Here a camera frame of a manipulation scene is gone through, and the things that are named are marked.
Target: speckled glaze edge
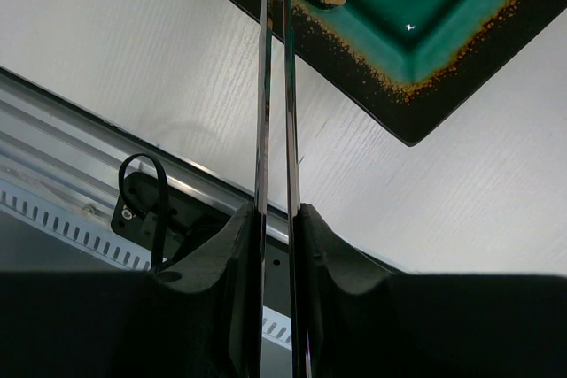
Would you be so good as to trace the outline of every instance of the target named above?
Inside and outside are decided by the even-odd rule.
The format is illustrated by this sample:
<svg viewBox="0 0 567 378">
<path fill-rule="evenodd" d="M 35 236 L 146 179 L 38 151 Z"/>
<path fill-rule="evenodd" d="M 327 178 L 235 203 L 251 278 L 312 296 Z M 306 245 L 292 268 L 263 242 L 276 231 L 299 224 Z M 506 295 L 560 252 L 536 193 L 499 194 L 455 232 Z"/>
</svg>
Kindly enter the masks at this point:
<svg viewBox="0 0 567 378">
<path fill-rule="evenodd" d="M 256 20 L 260 16 L 260 0 L 231 1 Z M 567 7 L 567 0 L 507 0 L 450 63 L 418 83 L 402 84 L 369 64 L 302 2 L 293 5 L 297 53 L 408 146 L 427 136 Z M 281 16 L 274 18 L 281 39 Z"/>
</svg>

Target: green square plate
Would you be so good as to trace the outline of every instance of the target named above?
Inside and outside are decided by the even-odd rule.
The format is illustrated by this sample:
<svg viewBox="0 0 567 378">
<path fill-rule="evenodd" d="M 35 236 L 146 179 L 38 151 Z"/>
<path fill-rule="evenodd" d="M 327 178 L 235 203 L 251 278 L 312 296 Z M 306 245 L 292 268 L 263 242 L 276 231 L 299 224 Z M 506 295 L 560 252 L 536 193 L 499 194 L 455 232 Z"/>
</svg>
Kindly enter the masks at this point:
<svg viewBox="0 0 567 378">
<path fill-rule="evenodd" d="M 231 1 L 259 18 L 260 0 Z M 295 0 L 296 51 L 414 145 L 566 6 L 567 0 L 346 0 L 322 11 Z"/>
</svg>

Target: chopsticks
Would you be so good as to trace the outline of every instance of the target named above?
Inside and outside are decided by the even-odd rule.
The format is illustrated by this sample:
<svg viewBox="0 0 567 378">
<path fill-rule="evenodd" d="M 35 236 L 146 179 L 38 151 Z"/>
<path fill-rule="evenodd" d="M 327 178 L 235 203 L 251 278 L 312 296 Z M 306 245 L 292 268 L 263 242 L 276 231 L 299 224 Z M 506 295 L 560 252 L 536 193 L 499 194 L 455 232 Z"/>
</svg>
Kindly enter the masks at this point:
<svg viewBox="0 0 567 378">
<path fill-rule="evenodd" d="M 262 269 L 261 300 L 264 291 L 266 252 L 266 215 L 268 212 L 268 138 L 269 105 L 272 58 L 273 20 L 272 0 L 260 1 L 260 63 L 258 71 L 258 122 L 256 139 L 256 173 L 254 184 L 254 209 L 258 216 L 260 232 L 260 258 Z M 298 308 L 298 268 L 296 265 L 295 237 L 299 226 L 299 163 L 297 142 L 297 111 L 295 84 L 295 48 L 291 22 L 291 0 L 283 0 L 283 44 L 285 63 L 285 143 L 287 160 L 287 212 L 290 245 L 291 287 L 291 342 L 293 348 L 293 376 L 305 378 L 309 373 L 307 329 L 300 321 Z"/>
</svg>

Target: white wood grain surface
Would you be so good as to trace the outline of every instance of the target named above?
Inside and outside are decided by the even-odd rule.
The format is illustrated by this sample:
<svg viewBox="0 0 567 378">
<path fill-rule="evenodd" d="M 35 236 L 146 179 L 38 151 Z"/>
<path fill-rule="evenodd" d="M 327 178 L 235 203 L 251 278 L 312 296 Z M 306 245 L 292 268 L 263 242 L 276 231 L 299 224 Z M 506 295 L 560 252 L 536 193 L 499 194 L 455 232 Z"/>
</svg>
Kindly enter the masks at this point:
<svg viewBox="0 0 567 378">
<path fill-rule="evenodd" d="M 301 60 L 301 195 L 416 271 L 567 274 L 567 12 L 415 148 Z M 0 0 L 0 65 L 251 189 L 259 28 L 228 0 Z M 283 50 L 269 197 L 285 205 Z"/>
</svg>

